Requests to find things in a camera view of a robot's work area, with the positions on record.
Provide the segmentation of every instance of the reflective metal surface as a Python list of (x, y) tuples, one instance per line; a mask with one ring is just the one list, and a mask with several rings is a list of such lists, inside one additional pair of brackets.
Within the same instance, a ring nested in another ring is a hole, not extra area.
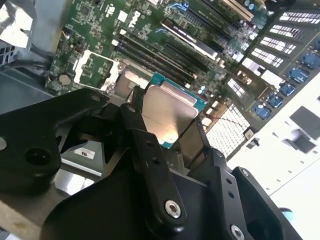
[(8, 0), (0, 9), (0, 39), (16, 47), (29, 48), (36, 21), (31, 0)]
[(192, 103), (192, 97), (172, 85), (149, 86), (142, 110), (148, 132), (155, 134), (160, 144), (173, 144), (198, 114)]

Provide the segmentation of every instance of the white pcie slot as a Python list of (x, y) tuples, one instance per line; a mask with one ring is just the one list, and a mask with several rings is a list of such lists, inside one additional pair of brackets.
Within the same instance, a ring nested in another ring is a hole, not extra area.
[(223, 0), (223, 2), (249, 22), (254, 17), (254, 15), (251, 12), (249, 12), (235, 0)]

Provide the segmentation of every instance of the label sticker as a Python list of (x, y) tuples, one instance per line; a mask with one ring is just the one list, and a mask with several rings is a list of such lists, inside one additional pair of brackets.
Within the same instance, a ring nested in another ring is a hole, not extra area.
[(95, 154), (96, 154), (94, 151), (88, 150), (83, 147), (80, 147), (80, 148), (74, 150), (74, 153), (81, 155), (83, 157), (86, 157), (88, 159), (91, 159), (91, 160), (93, 160), (95, 158)]

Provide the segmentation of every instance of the white surface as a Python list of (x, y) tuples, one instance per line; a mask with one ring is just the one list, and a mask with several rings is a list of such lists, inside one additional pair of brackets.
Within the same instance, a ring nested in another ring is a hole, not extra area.
[(319, 170), (317, 160), (271, 196), (278, 207), (293, 211), (292, 225), (303, 240), (320, 239)]
[(127, 20), (127, 17), (128, 17), (128, 13), (120, 10), (118, 15), (118, 20), (124, 23)]
[(303, 105), (320, 116), (320, 74), (286, 104), (283, 109), (269, 121), (253, 138), (260, 139), (260, 146), (248, 149), (245, 144), (240, 151), (228, 162), (230, 168), (241, 166), (247, 168), (270, 195), (306, 167), (320, 157), (320, 148), (304, 154), (282, 141), (294, 139), (299, 127), (290, 120), (290, 116)]

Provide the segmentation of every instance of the ventilation grille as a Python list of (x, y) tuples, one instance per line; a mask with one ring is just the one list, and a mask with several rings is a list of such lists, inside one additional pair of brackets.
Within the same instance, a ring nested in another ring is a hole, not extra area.
[(0, 66), (14, 62), (14, 57), (17, 54), (15, 46), (4, 41), (0, 41)]

